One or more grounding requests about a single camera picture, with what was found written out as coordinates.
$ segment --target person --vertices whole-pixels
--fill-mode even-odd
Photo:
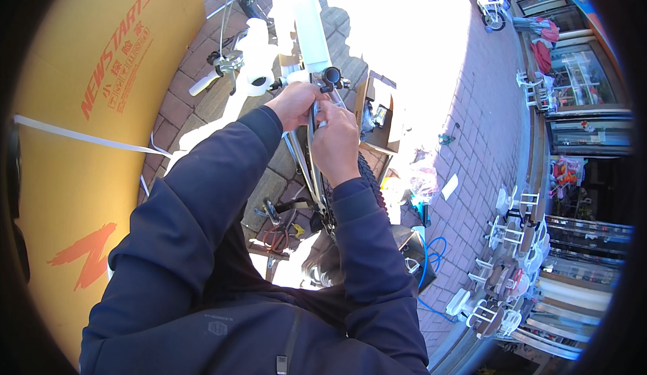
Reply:
[[[283,131],[319,101],[312,157],[333,189],[343,285],[282,288],[254,269],[240,225]],[[83,330],[82,374],[427,374],[408,274],[360,177],[352,113],[292,83],[216,131],[155,181],[110,252]]]

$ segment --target paved sidewalk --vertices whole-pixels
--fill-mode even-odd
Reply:
[[[206,12],[212,12],[224,1],[205,0]],[[360,47],[362,39],[352,40],[349,36],[363,15],[354,11],[349,17],[345,10],[329,7],[327,0],[319,1],[331,58],[351,79],[353,87],[357,87],[368,72],[364,59],[375,63],[370,65],[371,69],[388,74],[389,68],[377,61],[384,58],[384,53],[377,53],[376,48],[391,47],[392,31],[376,32],[372,39],[373,47]],[[419,1],[424,5],[427,0]],[[425,39],[413,39],[409,43],[422,56],[432,54],[436,57],[437,62],[427,62],[434,64],[436,74],[425,82],[425,93],[433,95],[429,97],[423,94],[419,84],[407,86],[419,76],[409,76],[406,68],[394,69],[388,77],[398,83],[398,90],[408,95],[405,98],[410,101],[404,105],[408,121],[405,128],[408,131],[405,132],[396,162],[406,166],[413,160],[415,150],[424,148],[434,157],[433,164],[441,188],[453,174],[457,174],[459,179],[459,187],[448,200],[438,196],[432,201],[432,226],[426,234],[427,242],[443,236],[448,243],[438,278],[421,295],[426,304],[444,312],[447,302],[459,288],[472,286],[466,274],[474,270],[474,258],[487,255],[487,244],[483,238],[487,231],[486,221],[494,217],[494,204],[501,185],[512,187],[515,184],[522,150],[520,137],[523,120],[528,118],[528,113],[514,78],[516,70],[523,68],[523,60],[512,25],[506,26],[503,31],[487,34],[480,11],[469,0],[434,1],[447,2],[447,8],[453,8],[453,11],[434,13],[436,25],[457,25],[452,22],[458,18],[464,25],[443,29],[432,36],[425,36]],[[377,8],[383,3],[381,0],[366,0],[360,10],[365,8],[368,14],[372,6]],[[223,34],[225,37],[245,28],[245,16],[237,3],[234,3],[234,8],[238,10],[232,13],[229,27]],[[418,7],[412,3],[411,8]],[[218,79],[208,92],[197,97],[188,94],[188,89],[209,72],[205,58],[218,47],[220,16],[221,13],[208,20],[188,48],[160,107],[153,133],[155,144],[165,150],[178,149],[177,141],[182,134],[222,116],[230,91],[228,80]],[[402,12],[402,19],[406,16],[407,13]],[[402,19],[393,19],[393,23],[401,23]],[[393,30],[400,30],[400,26],[394,26]],[[362,58],[349,55],[349,42],[354,42],[351,44],[353,53],[361,49]],[[462,45],[465,46],[465,54],[456,50]],[[345,103],[351,108],[357,93],[350,90],[343,95]],[[271,94],[249,98],[241,114],[271,98]],[[455,136],[456,140],[448,146],[436,145],[437,135],[443,133]],[[386,157],[369,152],[365,156],[377,176]],[[166,165],[167,161],[162,157],[147,155],[142,170],[146,183],[151,185],[155,176],[162,176]],[[295,174],[294,162],[285,143],[282,143],[248,202],[243,220],[246,237],[262,238],[269,227],[265,219],[252,212],[254,207],[260,207],[260,200],[264,196],[269,196],[273,201],[287,201],[302,187],[302,178]],[[307,190],[301,190],[298,195],[307,196]],[[144,199],[141,190],[139,202]],[[308,214],[301,212],[296,218],[296,223],[307,232],[308,218]],[[403,207],[402,224],[411,227],[419,225],[420,221],[411,209]],[[435,250],[438,252],[442,250],[441,243],[436,243],[438,247]],[[452,326],[464,326],[462,323],[450,324],[422,305],[419,305],[418,314],[430,355],[443,342]]]

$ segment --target plastic bag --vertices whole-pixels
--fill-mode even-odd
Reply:
[[[427,154],[410,164],[410,169],[411,192],[418,197],[431,199],[432,194],[438,192],[438,176],[433,168],[433,158]]]

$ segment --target handlebar grip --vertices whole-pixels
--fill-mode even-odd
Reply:
[[[201,78],[197,83],[193,85],[193,87],[189,89],[189,94],[191,94],[192,96],[198,95],[200,91],[207,88],[209,84],[211,84],[211,82],[217,79],[218,77],[220,77],[218,73],[216,73],[215,70],[212,70],[211,72],[209,72],[208,75]]]

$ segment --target brick pavement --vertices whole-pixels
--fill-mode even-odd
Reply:
[[[206,12],[212,12],[224,1],[205,0]],[[350,30],[349,16],[340,8],[328,7],[326,0],[319,1],[333,63],[342,67],[344,75],[351,79],[353,86],[357,86],[365,78],[368,66],[362,60],[349,56],[349,48],[345,45]],[[218,79],[209,90],[196,97],[188,94],[188,88],[210,70],[205,58],[218,47],[221,15],[222,12],[209,19],[198,32],[170,84],[153,128],[158,147],[176,150],[182,134],[222,116],[222,105],[230,90],[229,81]],[[435,105],[439,109],[437,113],[446,115],[442,131],[429,133],[432,137],[443,133],[456,137],[448,146],[436,146],[431,151],[439,186],[442,187],[453,174],[459,178],[458,188],[447,201],[440,197],[433,199],[432,226],[426,234],[427,242],[437,236],[443,236],[448,241],[438,278],[421,295],[425,303],[441,312],[459,288],[470,285],[466,274],[474,270],[474,258],[483,256],[486,251],[483,234],[487,230],[486,221],[494,217],[498,188],[501,184],[507,187],[514,185],[524,111],[522,93],[514,79],[515,71],[523,67],[517,50],[519,42],[516,33],[509,25],[501,32],[487,34],[481,23],[481,14],[474,5],[469,17],[465,59],[458,60],[460,64],[455,65],[460,72],[456,75],[454,94],[447,103]],[[231,36],[243,28],[245,16],[238,4],[234,3],[232,18],[223,36]],[[356,95],[354,90],[343,93],[350,108],[354,105]],[[249,98],[241,114],[269,99],[270,94]],[[416,114],[409,112],[407,117],[415,119]],[[409,148],[402,149],[400,153],[408,157],[416,147],[423,145],[410,143]],[[364,150],[362,153],[377,176],[385,157]],[[165,173],[166,166],[167,161],[163,157],[147,155],[142,169],[147,185],[152,186],[154,178]],[[257,190],[250,197],[248,209],[258,207],[253,200],[262,196],[270,196],[274,201],[286,201],[302,187],[303,180],[295,174],[291,156],[285,144],[281,144]],[[301,190],[299,196],[308,196],[307,190]],[[138,203],[144,200],[145,193],[140,189]],[[309,214],[300,212],[296,223],[309,231],[308,219]],[[244,228],[247,238],[262,237],[269,227],[266,220],[250,214],[249,210],[243,223],[247,225]],[[410,227],[420,222],[413,210],[403,207],[402,224]],[[431,355],[454,324],[429,312],[422,305],[419,305],[418,314]]]

